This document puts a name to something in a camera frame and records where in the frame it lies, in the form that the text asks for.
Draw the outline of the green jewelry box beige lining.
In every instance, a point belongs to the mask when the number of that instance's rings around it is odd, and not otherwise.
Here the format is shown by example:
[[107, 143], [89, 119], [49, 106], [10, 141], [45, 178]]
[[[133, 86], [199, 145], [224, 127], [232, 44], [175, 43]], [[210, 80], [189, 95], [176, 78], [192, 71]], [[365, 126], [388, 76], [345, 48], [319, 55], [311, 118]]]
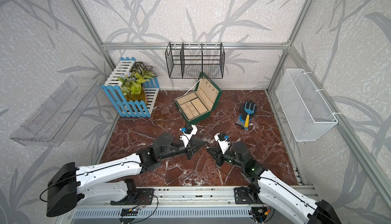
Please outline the green jewelry box beige lining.
[[204, 72], [201, 72], [194, 89], [174, 100], [181, 117], [187, 124], [197, 124], [216, 109], [223, 91]]

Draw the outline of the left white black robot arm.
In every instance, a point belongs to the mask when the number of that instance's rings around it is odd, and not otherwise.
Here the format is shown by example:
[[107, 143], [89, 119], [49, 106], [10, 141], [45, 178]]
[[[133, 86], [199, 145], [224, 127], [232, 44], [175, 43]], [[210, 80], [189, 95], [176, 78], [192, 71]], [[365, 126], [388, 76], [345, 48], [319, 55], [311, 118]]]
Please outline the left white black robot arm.
[[153, 171], [167, 158], [185, 155], [191, 160], [206, 144], [206, 141], [188, 134], [181, 135], [179, 143], [174, 144], [173, 136], [163, 133], [153, 144], [124, 158], [83, 167], [76, 167], [74, 162], [67, 163], [49, 180], [46, 215], [60, 216], [78, 204], [96, 197], [112, 202], [126, 202], [131, 196], [128, 183], [125, 184], [124, 190], [117, 189], [106, 193], [93, 192], [93, 188], [119, 178]]

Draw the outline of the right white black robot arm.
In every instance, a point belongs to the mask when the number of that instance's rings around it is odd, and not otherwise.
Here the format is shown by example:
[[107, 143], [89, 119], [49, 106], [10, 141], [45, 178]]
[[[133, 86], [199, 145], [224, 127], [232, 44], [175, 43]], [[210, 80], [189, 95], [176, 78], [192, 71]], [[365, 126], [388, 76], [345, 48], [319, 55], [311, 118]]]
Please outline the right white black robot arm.
[[295, 224], [340, 224], [334, 208], [325, 200], [319, 202], [301, 194], [251, 155], [243, 142], [234, 143], [231, 149], [207, 148], [217, 166], [229, 163], [241, 168], [250, 183], [247, 187], [253, 201], [261, 201], [277, 210]]

